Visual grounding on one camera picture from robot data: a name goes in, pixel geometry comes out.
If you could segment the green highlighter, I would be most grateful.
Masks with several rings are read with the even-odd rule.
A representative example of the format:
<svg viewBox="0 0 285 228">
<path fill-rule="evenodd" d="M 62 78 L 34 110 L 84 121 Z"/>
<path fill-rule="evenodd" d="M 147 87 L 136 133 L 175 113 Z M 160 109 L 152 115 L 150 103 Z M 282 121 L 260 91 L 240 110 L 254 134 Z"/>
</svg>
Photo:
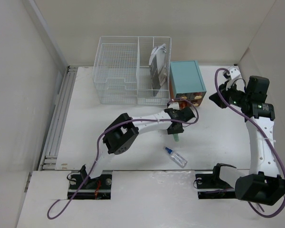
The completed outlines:
<svg viewBox="0 0 285 228">
<path fill-rule="evenodd" d="M 174 138 L 175 142 L 178 142 L 179 141 L 179 134 L 178 133 L 173 134 L 173 138 Z"/>
</svg>

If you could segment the clear bottle blue cap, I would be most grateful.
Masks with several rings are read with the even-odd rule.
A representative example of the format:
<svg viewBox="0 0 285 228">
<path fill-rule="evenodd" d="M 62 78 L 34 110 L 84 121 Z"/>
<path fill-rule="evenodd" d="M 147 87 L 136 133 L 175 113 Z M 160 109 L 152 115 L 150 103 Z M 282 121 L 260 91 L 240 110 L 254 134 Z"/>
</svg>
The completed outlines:
<svg viewBox="0 0 285 228">
<path fill-rule="evenodd" d="M 172 149 L 168 147 L 164 147 L 165 151 L 169 155 L 169 157 L 181 168 L 184 168 L 187 165 L 187 160 L 184 159 L 180 154 L 173 151 Z"/>
</svg>

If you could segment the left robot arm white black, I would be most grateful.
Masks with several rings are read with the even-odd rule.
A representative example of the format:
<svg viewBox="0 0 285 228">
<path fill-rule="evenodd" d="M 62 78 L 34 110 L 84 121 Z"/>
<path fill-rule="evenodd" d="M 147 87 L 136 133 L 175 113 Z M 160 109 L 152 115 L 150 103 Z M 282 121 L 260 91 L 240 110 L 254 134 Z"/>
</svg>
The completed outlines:
<svg viewBox="0 0 285 228">
<path fill-rule="evenodd" d="M 167 134 L 183 133 L 185 126 L 195 124 L 198 120 L 198 111 L 190 107 L 182 110 L 166 108 L 143 117 L 131 117 L 128 113 L 119 115 L 98 137 L 94 161 L 80 169 L 81 184 L 88 189 L 94 187 L 96 178 L 102 174 L 111 158 L 129 150 L 139 135 L 158 130 L 164 130 Z"/>
</svg>

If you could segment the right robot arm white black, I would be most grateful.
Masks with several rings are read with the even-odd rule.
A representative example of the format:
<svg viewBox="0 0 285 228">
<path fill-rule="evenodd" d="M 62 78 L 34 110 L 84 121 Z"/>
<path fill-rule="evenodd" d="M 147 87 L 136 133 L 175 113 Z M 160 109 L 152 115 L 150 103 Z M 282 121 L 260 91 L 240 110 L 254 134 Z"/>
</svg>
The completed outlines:
<svg viewBox="0 0 285 228">
<path fill-rule="evenodd" d="M 249 118 L 245 123 L 250 140 L 250 170 L 245 176 L 236 167 L 219 163 L 210 181 L 216 187 L 230 185 L 236 199 L 272 206 L 285 195 L 285 180 L 271 151 L 275 111 L 272 104 L 266 103 L 269 80 L 251 76 L 245 90 L 239 91 L 236 80 L 240 77 L 226 78 L 227 81 L 219 86 L 221 94 L 215 93 L 209 98 L 221 108 L 231 104 L 238 106 Z"/>
</svg>

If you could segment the teal orange drawer box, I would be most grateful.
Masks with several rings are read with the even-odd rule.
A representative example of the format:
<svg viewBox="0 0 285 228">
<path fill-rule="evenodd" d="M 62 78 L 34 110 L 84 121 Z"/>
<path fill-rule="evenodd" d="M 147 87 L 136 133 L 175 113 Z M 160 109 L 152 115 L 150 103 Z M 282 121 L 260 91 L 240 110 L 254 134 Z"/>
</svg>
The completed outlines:
<svg viewBox="0 0 285 228">
<path fill-rule="evenodd" d="M 200 106 L 207 90 L 198 61 L 170 62 L 169 89 L 172 99 L 184 98 Z"/>
</svg>

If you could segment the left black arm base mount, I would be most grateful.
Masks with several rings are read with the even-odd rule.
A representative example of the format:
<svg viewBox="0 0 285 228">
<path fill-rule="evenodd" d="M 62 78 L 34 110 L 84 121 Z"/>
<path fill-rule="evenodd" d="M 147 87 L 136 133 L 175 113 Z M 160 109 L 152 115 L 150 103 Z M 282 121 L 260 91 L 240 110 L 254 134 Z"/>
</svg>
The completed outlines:
<svg viewBox="0 0 285 228">
<path fill-rule="evenodd" d="M 86 177 L 87 172 L 83 169 L 70 172 L 66 179 L 69 181 L 67 198 L 71 199 L 78 187 Z M 110 200 L 112 187 L 112 171 L 103 171 L 99 177 L 89 178 L 78 193 L 74 200 Z"/>
</svg>

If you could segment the grey white manual booklet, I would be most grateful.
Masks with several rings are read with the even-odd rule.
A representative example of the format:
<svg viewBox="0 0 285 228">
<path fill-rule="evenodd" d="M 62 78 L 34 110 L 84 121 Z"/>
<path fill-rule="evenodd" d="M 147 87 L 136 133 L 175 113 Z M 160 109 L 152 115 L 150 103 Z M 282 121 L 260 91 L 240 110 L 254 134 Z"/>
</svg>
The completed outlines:
<svg viewBox="0 0 285 228">
<path fill-rule="evenodd" d="M 152 84 L 152 96 L 155 97 L 166 81 L 165 59 L 166 44 L 155 46 L 149 58 L 149 71 Z"/>
</svg>

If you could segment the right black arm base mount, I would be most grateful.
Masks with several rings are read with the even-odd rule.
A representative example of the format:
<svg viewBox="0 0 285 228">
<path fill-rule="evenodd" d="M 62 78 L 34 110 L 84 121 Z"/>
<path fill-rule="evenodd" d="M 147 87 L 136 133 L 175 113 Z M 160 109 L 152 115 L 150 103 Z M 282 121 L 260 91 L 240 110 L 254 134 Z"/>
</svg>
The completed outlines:
<svg viewBox="0 0 285 228">
<path fill-rule="evenodd" d="M 219 200 L 219 199 L 235 199 L 234 189 L 219 177 L 221 167 L 235 166 L 217 163 L 211 171 L 196 171 L 193 187 L 198 191 L 197 196 L 200 200 Z"/>
</svg>

